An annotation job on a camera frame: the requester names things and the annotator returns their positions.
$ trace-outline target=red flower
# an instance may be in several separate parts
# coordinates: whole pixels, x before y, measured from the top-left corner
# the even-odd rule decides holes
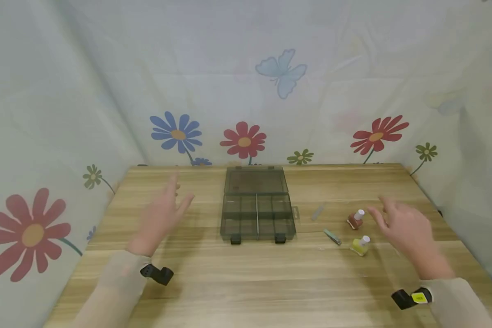
[[[372,132],[357,131],[354,134],[354,138],[363,140],[354,142],[350,145],[350,147],[359,146],[359,148],[354,150],[354,153],[361,150],[361,155],[366,155],[366,153],[370,151],[372,146],[374,146],[374,151],[382,151],[384,149],[384,143],[382,140],[398,141],[399,139],[401,139],[402,134],[392,133],[400,131],[409,125],[409,123],[405,122],[397,125],[397,127],[394,128],[394,125],[399,123],[402,117],[403,115],[399,115],[392,120],[392,117],[388,116],[382,122],[381,119],[378,118],[374,121],[374,123],[372,123]]]
[[[237,123],[237,132],[232,130],[224,131],[224,137],[228,138],[226,141],[221,141],[221,146],[233,146],[228,149],[229,155],[235,155],[239,153],[240,159],[246,159],[248,155],[255,157],[257,156],[257,151],[263,151],[264,146],[260,145],[264,143],[266,135],[263,133],[257,134],[259,131],[259,125],[253,125],[250,131],[247,130],[246,122]]]
[[[5,229],[0,229],[0,245],[15,242],[0,254],[0,275],[18,262],[24,254],[22,262],[11,275],[13,282],[26,276],[35,256],[38,272],[43,273],[48,268],[46,255],[56,260],[62,253],[60,246],[53,244],[49,239],[66,237],[71,231],[71,226],[69,223],[60,223],[52,227],[48,225],[62,214],[66,203],[63,200],[56,200],[44,213],[48,197],[49,190],[46,188],[38,190],[33,201],[32,213],[29,213],[24,198],[12,195],[5,200],[5,206],[16,220],[0,212],[0,227]]]

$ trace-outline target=black wrist strap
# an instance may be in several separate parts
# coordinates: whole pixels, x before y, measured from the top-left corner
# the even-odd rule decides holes
[[[392,294],[392,299],[401,310],[405,310],[417,304],[432,303],[432,294],[424,287],[419,288],[410,295],[404,289],[400,289]]]
[[[172,270],[166,268],[165,266],[162,269],[158,269],[152,264],[148,264],[143,267],[142,270],[140,270],[140,274],[144,277],[149,277],[164,286],[167,286],[173,277]]]

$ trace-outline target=white bottle cap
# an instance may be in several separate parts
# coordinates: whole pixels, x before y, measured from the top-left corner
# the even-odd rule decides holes
[[[363,236],[363,238],[361,238],[361,240],[359,241],[359,245],[364,246],[364,245],[368,244],[369,242],[370,242],[370,237]]]
[[[356,214],[354,214],[354,219],[357,221],[361,220],[363,218],[364,211],[363,210],[358,210]]]

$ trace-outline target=flower stem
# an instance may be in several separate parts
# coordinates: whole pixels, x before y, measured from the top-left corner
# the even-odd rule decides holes
[[[104,181],[108,185],[109,189],[111,189],[111,191],[113,192],[113,194],[115,194],[115,190],[113,190],[113,188],[111,187],[111,185],[104,178],[100,178],[100,180]]]
[[[190,158],[190,164],[191,166],[193,166],[193,158],[191,157],[191,154],[190,152],[188,152],[188,150],[186,149],[186,154],[188,155],[188,157]]]
[[[370,152],[370,155],[368,155],[368,157],[364,160],[364,163],[363,164],[366,164],[366,162],[368,161],[368,159],[370,158],[370,156],[374,153],[374,148],[372,148],[372,151]]]
[[[58,238],[59,241],[62,241],[64,244],[68,245],[70,248],[72,248],[75,252],[78,253],[78,255],[82,256],[82,252],[80,252],[80,249],[77,248],[77,246],[73,245],[72,242],[68,241],[66,238]]]
[[[424,164],[425,162],[426,162],[426,159],[425,159],[424,161],[422,161],[422,162],[421,162],[421,165],[419,165],[419,166],[417,167],[417,169],[415,169],[415,171],[414,171],[414,172],[412,172],[412,173],[410,174],[410,176],[412,176],[412,174],[414,174],[415,172],[417,172],[417,170],[421,169],[421,166],[423,166],[423,164]]]

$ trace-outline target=green flower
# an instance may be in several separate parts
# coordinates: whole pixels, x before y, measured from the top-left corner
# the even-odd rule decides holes
[[[418,145],[415,148],[416,148],[415,152],[421,154],[419,156],[419,159],[425,162],[426,161],[432,162],[432,157],[437,156],[437,152],[436,152],[437,147],[434,145],[432,146],[432,148],[430,148],[430,144],[428,142],[426,143],[425,147]]]
[[[308,163],[312,161],[313,153],[309,153],[308,149],[304,149],[302,154],[299,152],[294,152],[295,156],[290,156],[287,158],[290,164],[297,163],[297,165],[301,165],[302,163]]]
[[[92,165],[92,167],[88,166],[87,170],[89,174],[84,174],[82,176],[84,179],[87,179],[87,181],[84,183],[84,186],[88,189],[93,189],[95,183],[97,183],[97,185],[100,185],[100,179],[102,179],[102,171],[99,170],[98,167],[94,164]]]

